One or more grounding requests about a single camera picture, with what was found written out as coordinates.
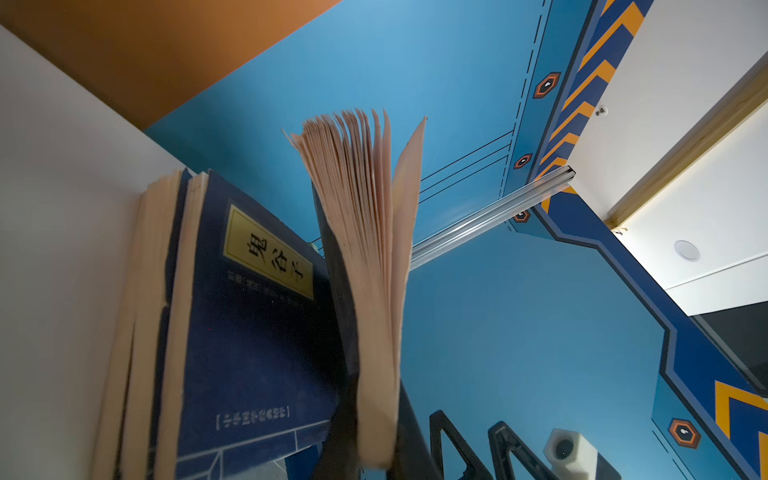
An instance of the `white wall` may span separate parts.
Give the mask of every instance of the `white wall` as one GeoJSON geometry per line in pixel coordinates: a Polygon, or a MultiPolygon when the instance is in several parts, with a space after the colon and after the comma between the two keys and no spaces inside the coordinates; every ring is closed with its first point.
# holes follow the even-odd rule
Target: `white wall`
{"type": "Polygon", "coordinates": [[[619,237],[689,315],[768,300],[768,104],[630,218],[619,237]],[[680,258],[677,240],[701,253],[680,258]]]}
{"type": "Polygon", "coordinates": [[[655,0],[568,163],[599,217],[768,50],[764,0],[655,0]]]}
{"type": "Polygon", "coordinates": [[[88,477],[137,199],[179,167],[0,27],[0,478],[88,477]]]}

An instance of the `yellow title label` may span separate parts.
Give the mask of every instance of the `yellow title label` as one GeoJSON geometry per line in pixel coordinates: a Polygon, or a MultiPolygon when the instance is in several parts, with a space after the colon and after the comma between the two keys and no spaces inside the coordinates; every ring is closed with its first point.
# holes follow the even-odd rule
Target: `yellow title label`
{"type": "Polygon", "coordinates": [[[312,264],[232,205],[224,256],[314,300],[312,264]]]}

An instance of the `hexagonal emblem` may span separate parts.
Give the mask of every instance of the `hexagonal emblem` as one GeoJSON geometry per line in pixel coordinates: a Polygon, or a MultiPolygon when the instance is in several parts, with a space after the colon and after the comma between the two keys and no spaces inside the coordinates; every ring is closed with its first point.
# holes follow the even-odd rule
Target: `hexagonal emblem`
{"type": "Polygon", "coordinates": [[[553,71],[546,76],[540,84],[536,85],[536,89],[533,91],[533,98],[544,98],[549,92],[553,91],[558,86],[558,80],[560,80],[560,72],[553,71]]]}
{"type": "Polygon", "coordinates": [[[690,420],[672,419],[670,424],[670,434],[672,438],[681,447],[687,449],[699,448],[701,434],[690,420]]]}
{"type": "Polygon", "coordinates": [[[529,161],[531,161],[532,157],[533,157],[533,154],[525,154],[522,157],[520,157],[520,160],[515,162],[514,170],[517,170],[518,168],[523,168],[523,165],[526,165],[529,161]]]}
{"type": "Polygon", "coordinates": [[[515,219],[515,222],[517,223],[525,223],[528,221],[529,218],[531,218],[531,213],[527,210],[525,212],[522,212],[521,214],[517,214],[513,217],[515,219]]]}

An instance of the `ceiling light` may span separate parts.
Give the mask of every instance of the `ceiling light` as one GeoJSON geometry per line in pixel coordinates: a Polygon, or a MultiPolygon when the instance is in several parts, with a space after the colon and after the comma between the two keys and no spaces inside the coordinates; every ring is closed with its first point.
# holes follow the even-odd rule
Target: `ceiling light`
{"type": "Polygon", "coordinates": [[[678,240],[675,242],[674,251],[676,251],[683,260],[688,260],[689,262],[695,262],[701,258],[701,253],[699,253],[699,249],[696,248],[696,245],[685,240],[678,240]]]}

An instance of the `wooden beam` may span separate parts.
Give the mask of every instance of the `wooden beam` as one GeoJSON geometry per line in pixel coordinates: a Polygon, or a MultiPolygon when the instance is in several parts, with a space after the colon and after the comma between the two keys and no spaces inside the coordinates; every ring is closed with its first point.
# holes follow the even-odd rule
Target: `wooden beam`
{"type": "Polygon", "coordinates": [[[609,211],[612,230],[639,211],[768,100],[766,53],[609,211]]]}

